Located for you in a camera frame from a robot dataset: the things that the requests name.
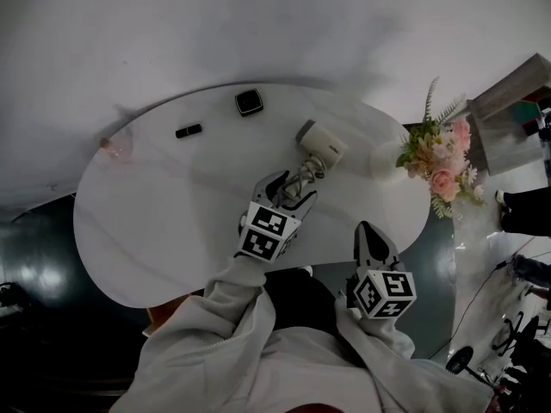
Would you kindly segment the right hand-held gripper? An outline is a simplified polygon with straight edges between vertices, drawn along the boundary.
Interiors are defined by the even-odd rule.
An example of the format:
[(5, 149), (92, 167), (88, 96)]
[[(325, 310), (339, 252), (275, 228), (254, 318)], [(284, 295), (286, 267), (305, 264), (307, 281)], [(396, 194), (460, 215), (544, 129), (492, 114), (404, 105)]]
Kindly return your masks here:
[(358, 267), (347, 280), (346, 306), (368, 319), (400, 318), (417, 299), (417, 292), (412, 273), (392, 255), (387, 235), (361, 221), (354, 234), (354, 258)]

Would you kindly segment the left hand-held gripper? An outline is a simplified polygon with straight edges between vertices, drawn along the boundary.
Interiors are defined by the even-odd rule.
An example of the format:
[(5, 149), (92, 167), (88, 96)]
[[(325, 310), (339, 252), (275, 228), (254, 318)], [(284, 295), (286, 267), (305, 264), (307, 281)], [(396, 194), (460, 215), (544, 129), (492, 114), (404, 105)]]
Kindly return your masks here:
[(318, 199), (312, 191), (298, 200), (291, 216), (266, 206), (280, 206), (282, 186), (290, 171), (277, 171), (261, 179), (254, 187), (252, 201), (239, 228), (238, 252), (262, 262), (273, 263), (291, 244), (300, 229), (301, 221), (308, 215)]

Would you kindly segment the white hair dryer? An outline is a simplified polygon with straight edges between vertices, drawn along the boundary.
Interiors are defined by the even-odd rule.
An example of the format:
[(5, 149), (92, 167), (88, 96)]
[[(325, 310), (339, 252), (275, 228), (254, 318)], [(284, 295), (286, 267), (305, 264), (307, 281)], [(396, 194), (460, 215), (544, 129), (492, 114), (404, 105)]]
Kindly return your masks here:
[(315, 120), (308, 120), (295, 135), (295, 142), (306, 158), (297, 171), (283, 183), (281, 195), (298, 200), (303, 189), (323, 180), (343, 158), (348, 146), (333, 132)]

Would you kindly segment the person's left forearm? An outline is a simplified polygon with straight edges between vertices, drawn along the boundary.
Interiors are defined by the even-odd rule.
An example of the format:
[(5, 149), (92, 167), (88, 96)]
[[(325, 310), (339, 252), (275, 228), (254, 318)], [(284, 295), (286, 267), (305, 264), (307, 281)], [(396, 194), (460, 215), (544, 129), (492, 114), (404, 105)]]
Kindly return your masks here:
[(223, 340), (251, 330), (269, 334), (276, 311), (265, 284), (265, 267), (257, 259), (237, 255), (228, 268), (209, 281), (201, 299), (201, 329)]

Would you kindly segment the person's right forearm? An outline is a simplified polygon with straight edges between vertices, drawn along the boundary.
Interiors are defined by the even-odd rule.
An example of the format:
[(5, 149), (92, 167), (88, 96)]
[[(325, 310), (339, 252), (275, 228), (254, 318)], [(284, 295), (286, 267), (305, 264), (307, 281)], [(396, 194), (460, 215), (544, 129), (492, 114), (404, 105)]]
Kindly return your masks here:
[(347, 308), (343, 299), (335, 303), (337, 324), (339, 331), (344, 334), (341, 325), (351, 326), (354, 331), (362, 332), (365, 336), (381, 341), (396, 354), (410, 359), (415, 346), (412, 339), (395, 327), (393, 319), (370, 319), (362, 315), (357, 309)]

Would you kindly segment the white vase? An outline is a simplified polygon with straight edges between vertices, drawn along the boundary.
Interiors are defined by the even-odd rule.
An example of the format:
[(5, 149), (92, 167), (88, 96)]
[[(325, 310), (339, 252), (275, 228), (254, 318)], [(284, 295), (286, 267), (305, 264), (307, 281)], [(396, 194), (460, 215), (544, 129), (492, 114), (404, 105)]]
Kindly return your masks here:
[(405, 180), (408, 175), (397, 162), (402, 154), (402, 143), (398, 140), (388, 141), (371, 151), (368, 166), (373, 179), (385, 184), (395, 184)]

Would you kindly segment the person's legs in black trousers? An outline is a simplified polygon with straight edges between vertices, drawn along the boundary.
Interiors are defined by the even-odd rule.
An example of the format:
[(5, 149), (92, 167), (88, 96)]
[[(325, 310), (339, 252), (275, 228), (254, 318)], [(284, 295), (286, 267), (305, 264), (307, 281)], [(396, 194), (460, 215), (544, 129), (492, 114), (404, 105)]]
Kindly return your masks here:
[(275, 308), (274, 330), (309, 328), (338, 336), (335, 297), (305, 269), (266, 274), (264, 289)]

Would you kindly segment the black square compact case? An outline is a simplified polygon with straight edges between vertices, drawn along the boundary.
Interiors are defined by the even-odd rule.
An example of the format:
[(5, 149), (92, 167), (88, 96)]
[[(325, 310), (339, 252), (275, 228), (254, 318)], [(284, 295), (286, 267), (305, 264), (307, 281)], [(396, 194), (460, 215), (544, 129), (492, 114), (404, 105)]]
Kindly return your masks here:
[(247, 117), (263, 110), (263, 99), (257, 89), (248, 89), (234, 96), (239, 114)]

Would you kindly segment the pink artificial flower bouquet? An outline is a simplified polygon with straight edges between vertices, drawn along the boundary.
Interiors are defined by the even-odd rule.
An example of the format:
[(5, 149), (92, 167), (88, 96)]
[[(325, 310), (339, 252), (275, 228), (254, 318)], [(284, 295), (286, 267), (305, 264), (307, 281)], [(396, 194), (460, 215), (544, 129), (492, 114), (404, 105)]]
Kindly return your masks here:
[(439, 79), (434, 78), (424, 102), (424, 115), (403, 139), (395, 166), (411, 178), (427, 182), (430, 203), (438, 218), (457, 218), (453, 209), (456, 200), (477, 207), (486, 204), (484, 189), (478, 180), (478, 169), (467, 155), (471, 149), (472, 132), (463, 96), (451, 101), (440, 113), (432, 110), (433, 97)]

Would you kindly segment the black round stand base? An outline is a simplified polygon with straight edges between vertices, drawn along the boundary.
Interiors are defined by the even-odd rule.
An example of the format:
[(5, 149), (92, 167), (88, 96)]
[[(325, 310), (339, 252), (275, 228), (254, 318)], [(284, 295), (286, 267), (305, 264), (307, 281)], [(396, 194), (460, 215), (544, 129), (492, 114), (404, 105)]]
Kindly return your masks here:
[(473, 358), (474, 349), (470, 346), (465, 346), (455, 352), (447, 361), (445, 369), (454, 375), (459, 375), (462, 372), (467, 372), (473, 378), (477, 379), (482, 384), (491, 385), (491, 383), (483, 376), (475, 372), (468, 365)]

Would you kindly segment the grey shelf desk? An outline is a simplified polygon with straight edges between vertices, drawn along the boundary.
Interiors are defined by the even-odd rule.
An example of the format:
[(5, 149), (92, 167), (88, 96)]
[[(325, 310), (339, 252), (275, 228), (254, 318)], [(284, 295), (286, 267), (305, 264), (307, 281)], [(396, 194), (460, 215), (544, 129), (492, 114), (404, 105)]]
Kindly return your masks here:
[[(536, 102), (541, 118), (523, 126), (508, 110), (520, 100)], [(472, 141), (468, 158), (495, 176), (542, 156), (538, 129), (551, 108), (551, 61), (536, 53), (482, 94), (467, 102)]]

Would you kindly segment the black office chair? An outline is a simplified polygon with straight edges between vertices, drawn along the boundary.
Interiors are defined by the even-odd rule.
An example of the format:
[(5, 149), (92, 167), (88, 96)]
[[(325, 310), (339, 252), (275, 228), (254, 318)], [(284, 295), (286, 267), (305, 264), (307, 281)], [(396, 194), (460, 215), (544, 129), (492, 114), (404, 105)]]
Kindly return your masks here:
[(503, 320), (504, 326), (508, 329), (508, 336), (500, 344), (492, 345), (492, 351), (497, 352), (499, 357), (503, 357), (508, 351), (514, 350), (516, 347), (524, 347), (536, 339), (536, 334), (539, 331), (547, 334), (551, 328), (551, 319), (545, 324), (540, 324), (540, 318), (535, 316), (521, 330), (523, 317), (524, 312), (520, 311), (517, 314), (517, 322), (515, 324), (509, 318)]

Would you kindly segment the small pink glass cup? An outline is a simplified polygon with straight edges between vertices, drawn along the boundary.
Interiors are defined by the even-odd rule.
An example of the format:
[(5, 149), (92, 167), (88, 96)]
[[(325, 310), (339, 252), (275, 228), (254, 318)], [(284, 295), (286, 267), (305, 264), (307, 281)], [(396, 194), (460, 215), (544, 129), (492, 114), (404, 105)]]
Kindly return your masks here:
[(101, 137), (100, 150), (115, 161), (129, 162), (133, 152), (133, 131), (124, 127), (110, 138)]

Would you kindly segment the teal box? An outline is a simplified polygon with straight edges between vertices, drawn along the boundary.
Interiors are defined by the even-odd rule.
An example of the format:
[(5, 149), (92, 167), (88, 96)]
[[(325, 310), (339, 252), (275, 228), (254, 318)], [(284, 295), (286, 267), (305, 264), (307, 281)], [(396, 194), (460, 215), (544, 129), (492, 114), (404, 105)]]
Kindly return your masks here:
[(519, 126), (541, 118), (541, 110), (536, 102), (520, 100), (511, 104), (508, 110), (512, 120)]

